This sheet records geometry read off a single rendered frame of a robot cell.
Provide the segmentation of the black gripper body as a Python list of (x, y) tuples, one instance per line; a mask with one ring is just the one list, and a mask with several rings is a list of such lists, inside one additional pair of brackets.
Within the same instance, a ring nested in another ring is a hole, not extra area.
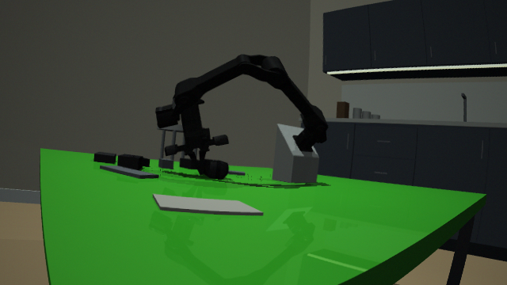
[[(183, 127), (183, 131), (184, 131), (184, 136), (185, 136), (185, 130), (190, 129), (191, 131), (195, 131), (198, 127), (201, 127), (201, 126), (202, 126), (201, 120), (194, 120), (194, 121), (189, 121), (189, 122), (183, 123), (182, 127)], [(211, 141), (204, 142), (204, 146), (202, 146), (202, 147), (197, 146), (197, 147), (193, 147), (193, 148), (187, 148), (187, 145), (177, 146), (177, 144), (172, 145), (172, 146), (166, 146), (166, 148), (164, 149), (165, 154), (166, 154), (166, 156), (169, 156), (169, 155), (176, 154), (178, 151), (180, 151), (180, 152), (184, 151), (185, 154), (186, 153), (190, 154), (190, 153), (193, 153), (193, 149), (200, 148), (200, 151), (202, 151), (202, 150), (208, 150), (209, 146), (212, 146), (212, 145), (221, 146), (221, 145), (229, 144), (228, 137), (226, 135), (218, 135), (218, 136), (215, 136), (212, 138), (213, 139), (211, 139)]]

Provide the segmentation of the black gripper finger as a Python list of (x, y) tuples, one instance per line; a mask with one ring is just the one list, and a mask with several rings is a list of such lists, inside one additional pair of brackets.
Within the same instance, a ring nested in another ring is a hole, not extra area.
[(200, 167), (199, 167), (198, 161), (196, 159), (195, 153), (194, 152), (190, 153), (190, 154), (186, 153), (185, 155), (189, 155), (189, 157), (193, 160), (193, 163), (196, 166), (196, 169), (197, 169), (198, 173), (201, 175)]
[(204, 158), (205, 158), (205, 154), (206, 154), (207, 151), (210, 151), (210, 150), (208, 149), (208, 150), (199, 151), (199, 153), (200, 153), (200, 171), (201, 171), (201, 175), (203, 175), (203, 173), (204, 173)]

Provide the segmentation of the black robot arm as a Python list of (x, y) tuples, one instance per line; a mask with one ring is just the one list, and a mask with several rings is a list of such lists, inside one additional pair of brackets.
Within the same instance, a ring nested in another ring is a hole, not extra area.
[[(300, 151), (313, 152), (311, 147), (315, 143), (324, 143), (327, 140), (326, 130), (329, 127), (322, 111), (305, 98), (276, 56), (264, 55), (241, 54), (198, 78), (179, 82), (175, 87), (173, 104), (156, 108), (158, 127), (177, 125), (180, 118), (182, 123), (201, 120), (198, 105), (204, 104), (201, 100), (203, 94), (241, 74), (247, 74), (280, 89), (300, 110), (305, 129), (299, 135), (292, 136)], [(195, 131), (185, 130), (184, 137), (187, 148), (202, 147), (206, 141), (211, 141), (209, 128), (202, 129), (202, 126)]]

